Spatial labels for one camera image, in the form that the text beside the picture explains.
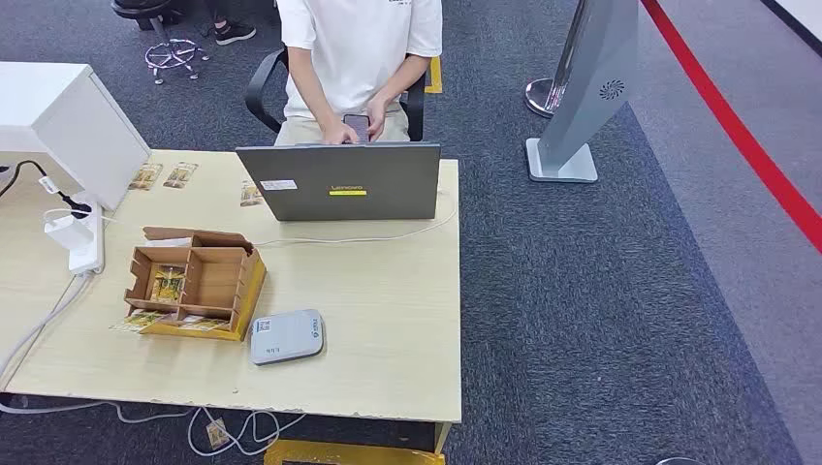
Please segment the person's right hand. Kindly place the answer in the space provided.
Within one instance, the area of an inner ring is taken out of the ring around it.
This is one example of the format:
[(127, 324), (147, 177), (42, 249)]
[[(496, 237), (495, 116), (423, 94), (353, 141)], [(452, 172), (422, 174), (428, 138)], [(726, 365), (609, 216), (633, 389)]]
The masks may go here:
[(359, 136), (356, 131), (341, 120), (332, 118), (329, 121), (320, 121), (319, 126), (322, 132), (323, 143), (345, 144), (359, 141)]

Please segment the person's left hand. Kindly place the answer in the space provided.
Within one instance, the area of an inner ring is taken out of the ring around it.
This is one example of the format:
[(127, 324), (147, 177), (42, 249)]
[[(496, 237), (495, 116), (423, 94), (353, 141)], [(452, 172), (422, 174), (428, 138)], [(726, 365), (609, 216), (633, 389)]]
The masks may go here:
[(388, 100), (382, 96), (374, 96), (366, 105), (366, 113), (370, 124), (367, 128), (368, 140), (377, 141), (385, 128)]

